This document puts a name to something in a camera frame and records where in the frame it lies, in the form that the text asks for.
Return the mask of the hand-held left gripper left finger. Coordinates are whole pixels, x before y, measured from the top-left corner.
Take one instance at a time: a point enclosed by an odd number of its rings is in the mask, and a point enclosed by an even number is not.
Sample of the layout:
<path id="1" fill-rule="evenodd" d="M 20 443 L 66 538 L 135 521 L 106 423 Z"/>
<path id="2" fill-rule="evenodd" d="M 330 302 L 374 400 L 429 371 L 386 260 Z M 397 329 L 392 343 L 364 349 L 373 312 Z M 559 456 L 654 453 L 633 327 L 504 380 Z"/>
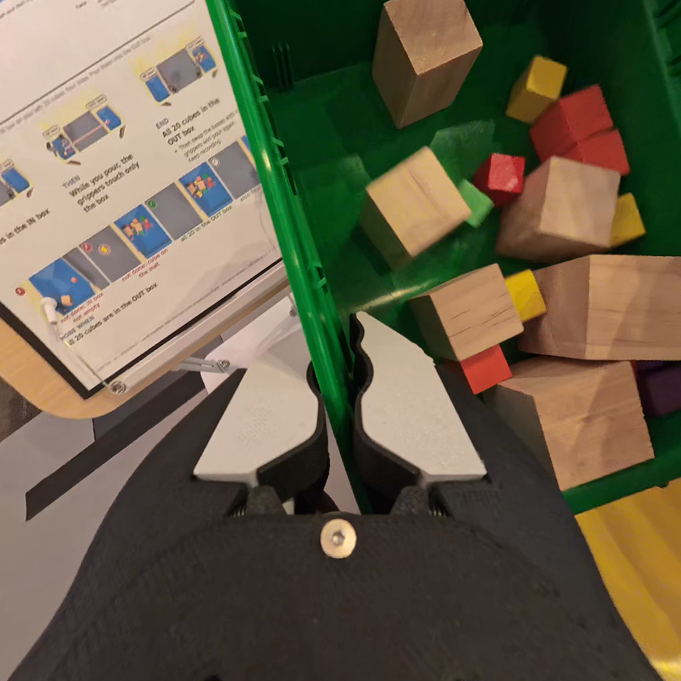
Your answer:
<path id="1" fill-rule="evenodd" d="M 282 502 L 328 474 L 326 408 L 310 360 L 260 358 L 240 374 L 193 475 L 268 486 Z"/>

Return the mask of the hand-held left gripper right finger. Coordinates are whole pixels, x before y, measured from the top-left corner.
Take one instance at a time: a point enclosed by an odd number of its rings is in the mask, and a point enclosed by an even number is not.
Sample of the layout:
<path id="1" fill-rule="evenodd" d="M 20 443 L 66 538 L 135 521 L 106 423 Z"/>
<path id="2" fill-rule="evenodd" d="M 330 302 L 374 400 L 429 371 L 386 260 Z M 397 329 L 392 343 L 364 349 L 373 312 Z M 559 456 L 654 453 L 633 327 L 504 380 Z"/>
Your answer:
<path id="1" fill-rule="evenodd" d="M 400 493 L 438 486 L 476 489 L 488 470 L 434 360 L 416 343 L 360 311 L 350 319 L 353 462 L 371 511 L 388 514 Z"/>

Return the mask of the pile of wooden cubes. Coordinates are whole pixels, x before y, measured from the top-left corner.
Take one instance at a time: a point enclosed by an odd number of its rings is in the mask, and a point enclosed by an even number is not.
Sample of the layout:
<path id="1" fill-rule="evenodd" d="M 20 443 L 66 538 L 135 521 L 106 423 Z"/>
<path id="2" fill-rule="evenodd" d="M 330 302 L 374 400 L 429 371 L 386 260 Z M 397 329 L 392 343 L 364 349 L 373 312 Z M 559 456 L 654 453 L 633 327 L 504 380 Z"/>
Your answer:
<path id="1" fill-rule="evenodd" d="M 623 138 L 630 172 L 618 171 L 620 191 L 633 192 L 641 210 L 648 235 L 641 245 L 625 246 L 625 255 L 680 257 L 680 2 L 679 1 L 465 1 L 482 33 L 483 47 L 477 65 L 467 78 L 463 93 L 454 106 L 425 121 L 408 124 L 395 132 L 387 113 L 362 114 L 360 131 L 368 145 L 362 160 L 368 171 L 387 170 L 389 162 L 402 160 L 407 151 L 416 151 L 426 141 L 426 133 L 436 133 L 436 141 L 447 137 L 445 124 L 454 124 L 452 141 L 455 156 L 467 176 L 477 171 L 492 152 L 492 140 L 500 149 L 515 155 L 529 154 L 530 172 L 524 185 L 526 200 L 511 200 L 509 208 L 500 209 L 491 225 L 497 235 L 505 236 L 503 218 L 520 211 L 519 228 L 539 224 L 539 209 L 548 209 L 549 227 L 567 227 L 567 218 L 576 218 L 576 226 L 586 227 L 586 219 L 596 217 L 594 193 L 596 173 L 591 172 L 584 189 L 564 188 L 567 178 L 559 177 L 556 160 L 574 161 L 564 152 L 586 145 L 588 136 L 601 136 L 597 120 L 609 110 L 612 129 Z M 549 106 L 548 120 L 540 123 L 537 133 L 523 123 L 513 123 L 502 116 L 512 81 L 529 65 L 530 57 L 540 48 L 568 67 L 567 102 Z M 529 176 L 543 166 L 550 167 L 547 181 L 537 191 L 530 191 Z M 377 260 L 376 248 L 366 243 L 362 280 L 360 270 L 352 276 L 352 295 L 347 292 L 345 309 L 378 312 L 382 319 L 397 323 L 398 330 L 419 331 L 409 306 L 409 299 L 424 293 L 430 285 L 442 283 L 455 275 L 493 261 L 504 272 L 514 271 L 521 261 L 539 265 L 573 260 L 591 251 L 560 241 L 511 236 L 508 247 L 494 247 L 491 227 L 485 235 L 475 236 L 468 227 L 462 239 L 445 240 L 432 254 L 391 273 Z M 570 483 L 567 497 L 580 509 L 606 503 L 635 492 L 664 486 L 680 476 L 680 416 L 651 417 L 647 425 L 652 433 L 655 458 L 600 476 L 594 482 Z"/>

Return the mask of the yellow plastic box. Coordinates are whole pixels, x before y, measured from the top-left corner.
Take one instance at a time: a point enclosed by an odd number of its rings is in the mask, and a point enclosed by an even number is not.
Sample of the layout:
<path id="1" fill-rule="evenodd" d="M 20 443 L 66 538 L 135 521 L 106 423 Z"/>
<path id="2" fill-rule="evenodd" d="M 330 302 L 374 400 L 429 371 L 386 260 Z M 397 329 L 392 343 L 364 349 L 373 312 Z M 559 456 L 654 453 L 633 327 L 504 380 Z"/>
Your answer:
<path id="1" fill-rule="evenodd" d="M 680 679 L 680 480 L 577 515 L 625 624 L 664 680 Z"/>

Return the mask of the green plastic box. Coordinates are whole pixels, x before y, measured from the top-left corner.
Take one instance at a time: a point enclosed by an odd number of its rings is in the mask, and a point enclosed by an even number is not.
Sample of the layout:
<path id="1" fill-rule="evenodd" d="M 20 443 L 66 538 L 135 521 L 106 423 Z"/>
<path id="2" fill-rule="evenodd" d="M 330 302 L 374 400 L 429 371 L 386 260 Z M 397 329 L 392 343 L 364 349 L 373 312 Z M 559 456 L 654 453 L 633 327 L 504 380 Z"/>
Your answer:
<path id="1" fill-rule="evenodd" d="M 536 164 L 528 127 L 504 115 L 535 54 L 568 68 L 568 87 L 600 84 L 623 135 L 625 181 L 647 235 L 625 253 L 680 254 L 680 18 L 668 1 L 467 1 L 483 40 L 454 103 L 396 129 L 370 75 L 383 1 L 208 1 L 227 71 L 264 181 L 268 207 L 330 410 L 345 471 L 369 508 L 354 465 L 349 318 L 367 311 L 422 344 L 408 301 L 496 263 L 498 210 L 464 224 L 393 272 L 358 227 L 365 187 L 436 141 L 442 164 L 469 178 L 494 151 Z"/>

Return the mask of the black tape strip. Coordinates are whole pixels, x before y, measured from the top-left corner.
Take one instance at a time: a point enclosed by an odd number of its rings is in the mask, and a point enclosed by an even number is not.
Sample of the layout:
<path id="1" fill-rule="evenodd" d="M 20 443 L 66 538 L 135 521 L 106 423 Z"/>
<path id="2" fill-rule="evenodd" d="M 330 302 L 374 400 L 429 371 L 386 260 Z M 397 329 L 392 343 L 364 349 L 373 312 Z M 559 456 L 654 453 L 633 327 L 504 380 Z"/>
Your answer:
<path id="1" fill-rule="evenodd" d="M 79 483 L 139 442 L 155 445 L 206 397 L 197 372 L 181 372 L 177 379 L 161 379 L 131 402 L 109 415 L 97 417 L 93 442 L 60 465 L 25 493 L 25 520 L 31 521 Z"/>

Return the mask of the wooden instruction sign board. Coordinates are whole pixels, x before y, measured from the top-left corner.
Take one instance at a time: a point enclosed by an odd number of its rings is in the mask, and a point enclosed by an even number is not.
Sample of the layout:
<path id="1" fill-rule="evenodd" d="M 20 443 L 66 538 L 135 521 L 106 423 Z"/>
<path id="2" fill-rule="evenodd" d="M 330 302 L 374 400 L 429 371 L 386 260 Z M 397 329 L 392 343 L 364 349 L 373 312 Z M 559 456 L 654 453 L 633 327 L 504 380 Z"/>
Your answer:
<path id="1" fill-rule="evenodd" d="M 224 1 L 1 2 L 1 377 L 105 415 L 290 293 Z"/>

